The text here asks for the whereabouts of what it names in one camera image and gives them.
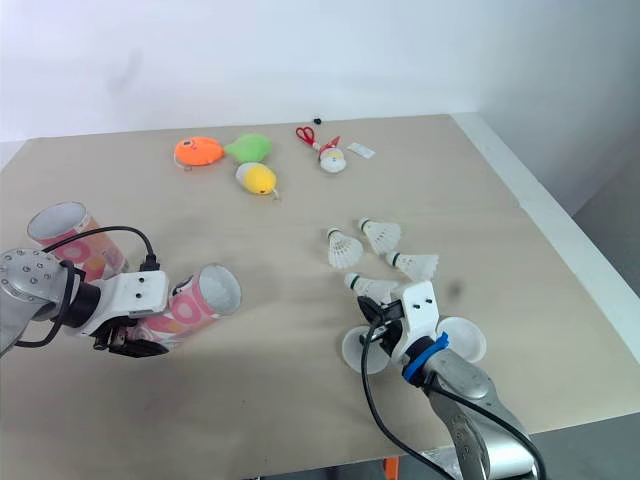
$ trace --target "black cable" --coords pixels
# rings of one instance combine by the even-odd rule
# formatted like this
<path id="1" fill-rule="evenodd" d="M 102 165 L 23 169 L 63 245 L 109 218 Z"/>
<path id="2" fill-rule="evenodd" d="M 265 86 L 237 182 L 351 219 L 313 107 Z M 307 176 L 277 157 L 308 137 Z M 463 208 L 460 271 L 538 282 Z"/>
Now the black cable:
<path id="1" fill-rule="evenodd" d="M 443 395 L 443 396 L 453 400 L 454 402 L 457 402 L 460 405 L 464 405 L 465 407 L 467 407 L 467 408 L 479 413 L 483 417 L 486 417 L 489 420 L 491 420 L 492 422 L 500 425 L 507 432 L 509 432 L 513 437 L 515 437 L 515 439 L 518 440 L 525 449 L 527 449 L 529 451 L 529 453 L 531 454 L 531 456 L 533 457 L 533 459 L 535 460 L 535 462 L 536 462 L 536 464 L 538 466 L 538 480 L 546 480 L 546 478 L 547 478 L 547 468 L 546 468 L 546 466 L 544 464 L 544 460 L 542 459 L 542 454 L 540 453 L 538 448 L 533 444 L 533 442 L 531 440 L 529 440 L 526 437 L 526 435 L 524 435 L 520 430 L 518 430 L 513 425 L 511 425 L 509 422 L 506 422 L 505 420 L 503 420 L 499 416 L 491 413 L 490 411 L 485 410 L 482 407 L 479 407 L 478 405 L 476 405 L 475 403 L 470 402 L 469 400 L 467 400 L 464 397 L 460 397 L 459 395 L 456 395 L 455 393 L 451 393 L 451 392 L 439 387 L 438 385 L 434 385 L 433 382 L 428 384 L 428 385 L 425 385 L 424 386 L 424 390 L 425 390 L 425 393 L 428 393 L 428 392 L 431 391 L 431 392 L 436 392 L 436 393 L 438 393 L 440 395 Z"/>
<path id="2" fill-rule="evenodd" d="M 367 403 L 369 404 L 369 410 L 371 410 L 371 415 L 373 416 L 373 419 L 375 420 L 376 425 L 378 425 L 378 428 L 380 428 L 382 433 L 384 433 L 385 436 L 389 440 L 391 440 L 397 447 L 400 447 L 402 450 L 407 452 L 409 455 L 411 455 L 413 458 L 415 458 L 419 462 L 425 464 L 427 467 L 438 472 L 440 475 L 443 476 L 443 478 L 446 478 L 448 480 L 455 480 L 454 477 L 449 475 L 449 473 L 447 473 L 447 471 L 444 468 L 442 468 L 440 465 L 432 462 L 428 458 L 416 452 L 407 444 L 402 442 L 399 438 L 397 438 L 393 433 L 391 433 L 387 428 L 387 426 L 382 421 L 382 418 L 380 418 L 380 414 L 378 414 L 378 410 L 376 409 L 376 406 L 373 403 L 373 397 L 371 396 L 371 389 L 369 387 L 369 376 L 367 374 L 367 357 L 369 355 L 369 346 L 371 345 L 371 338 L 373 337 L 373 332 L 375 331 L 376 328 L 378 328 L 378 325 L 380 325 L 380 322 L 378 322 L 377 324 L 374 323 L 369 327 L 369 331 L 367 332 L 367 337 L 364 341 L 364 345 L 362 348 L 362 357 L 360 360 L 360 374 L 362 377 L 362 387 L 364 388 L 364 395 L 365 397 L 367 397 Z"/>
<path id="3" fill-rule="evenodd" d="M 140 230 L 138 230 L 137 228 L 127 227 L 127 226 L 124 226 L 124 225 L 115 225 L 115 226 L 112 226 L 112 227 L 100 227 L 100 228 L 94 228 L 93 230 L 87 230 L 85 232 L 81 232 L 81 233 L 78 233 L 78 234 L 73 235 L 71 237 L 65 238 L 64 240 L 60 240 L 59 242 L 56 242 L 53 245 L 49 245 L 47 248 L 43 249 L 42 251 L 45 252 L 45 253 L 49 253 L 49 252 L 55 250 L 56 248 L 60 248 L 61 246 L 66 245 L 67 243 L 71 243 L 71 242 L 73 242 L 75 240 L 78 240 L 80 238 L 88 237 L 89 235 L 95 235 L 96 233 L 111 232 L 111 231 L 116 231 L 116 230 L 123 230 L 123 231 L 126 231 L 126 232 L 135 233 L 144 242 L 144 245 L 147 248 L 147 254 L 148 255 L 154 255 L 153 247 L 151 246 L 151 242 L 149 241 L 147 236 L 144 233 L 142 233 Z"/>
<path id="4" fill-rule="evenodd" d="M 60 327 L 62 326 L 62 321 L 64 320 L 64 317 L 67 315 L 67 313 L 69 312 L 69 308 L 71 307 L 71 294 L 73 293 L 73 282 L 76 276 L 75 267 L 73 266 L 72 262 L 70 262 L 69 260 L 63 260 L 62 262 L 60 262 L 60 265 L 62 265 L 67 269 L 67 282 L 65 283 L 65 286 L 64 286 L 64 295 L 62 296 L 60 311 L 58 312 L 58 316 L 55 318 L 55 321 L 53 322 L 53 327 L 51 327 L 51 330 L 49 330 L 49 333 L 43 340 L 40 340 L 37 342 L 27 342 L 23 340 L 18 340 L 15 343 L 16 346 L 25 347 L 25 348 L 44 347 L 45 345 L 50 343 L 51 340 L 53 340 L 53 338 L 57 335 L 58 331 L 60 330 Z"/>

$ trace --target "white tag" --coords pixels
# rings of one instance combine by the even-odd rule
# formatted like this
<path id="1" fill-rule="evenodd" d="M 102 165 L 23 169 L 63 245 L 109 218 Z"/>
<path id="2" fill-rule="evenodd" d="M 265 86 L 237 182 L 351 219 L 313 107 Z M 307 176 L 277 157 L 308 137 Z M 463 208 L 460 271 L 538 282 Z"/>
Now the white tag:
<path id="1" fill-rule="evenodd" d="M 355 152 L 364 158 L 371 158 L 376 154 L 376 152 L 374 152 L 370 148 L 367 148 L 364 145 L 360 145 L 359 143 L 352 143 L 347 147 L 347 150 L 351 150 L 352 152 Z"/>

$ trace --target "green toy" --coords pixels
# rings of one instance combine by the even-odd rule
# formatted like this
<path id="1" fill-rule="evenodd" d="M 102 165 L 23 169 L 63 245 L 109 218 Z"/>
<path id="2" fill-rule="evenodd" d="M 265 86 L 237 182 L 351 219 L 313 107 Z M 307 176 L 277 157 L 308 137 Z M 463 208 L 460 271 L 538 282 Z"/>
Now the green toy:
<path id="1" fill-rule="evenodd" d="M 271 140 L 261 133 L 245 133 L 235 142 L 224 147 L 224 151 L 236 159 L 236 162 L 261 162 L 271 152 Z"/>

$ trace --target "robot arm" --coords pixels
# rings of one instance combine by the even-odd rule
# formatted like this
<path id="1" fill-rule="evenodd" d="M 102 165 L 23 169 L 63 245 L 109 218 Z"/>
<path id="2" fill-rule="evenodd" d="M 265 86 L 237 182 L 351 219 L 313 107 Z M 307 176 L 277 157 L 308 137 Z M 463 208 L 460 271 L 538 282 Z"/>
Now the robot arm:
<path id="1" fill-rule="evenodd" d="M 446 334 L 436 339 L 439 314 L 431 282 L 409 284 L 392 292 L 392 298 L 395 301 L 380 306 L 358 297 L 363 315 L 375 329 L 371 340 L 379 341 L 405 380 L 428 396 L 453 439 L 463 478 L 545 478 L 544 465 L 536 465 L 537 450 L 522 424 L 500 402 L 489 376 L 446 348 Z M 368 348 L 366 340 L 361 343 Z M 536 462 L 532 450 L 538 455 Z"/>
<path id="2" fill-rule="evenodd" d="M 84 272 L 50 253 L 16 248 L 0 256 L 0 356 L 13 345 L 39 347 L 61 327 L 77 337 L 94 337 L 96 350 L 132 357 L 166 353 L 162 345 L 130 340 L 136 319 L 162 313 L 169 280 L 160 271 L 122 273 L 108 280 L 83 281 Z M 45 340 L 20 340 L 30 321 L 51 319 Z"/>

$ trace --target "orange fish toy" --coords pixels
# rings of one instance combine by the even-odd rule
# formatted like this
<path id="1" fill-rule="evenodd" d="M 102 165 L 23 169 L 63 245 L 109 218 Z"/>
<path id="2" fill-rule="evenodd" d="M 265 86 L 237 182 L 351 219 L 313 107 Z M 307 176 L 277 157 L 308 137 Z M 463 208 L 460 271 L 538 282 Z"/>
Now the orange fish toy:
<path id="1" fill-rule="evenodd" d="M 180 168 L 210 165 L 222 158 L 224 148 L 217 140 L 207 137 L 190 137 L 181 140 L 173 151 L 173 161 Z"/>

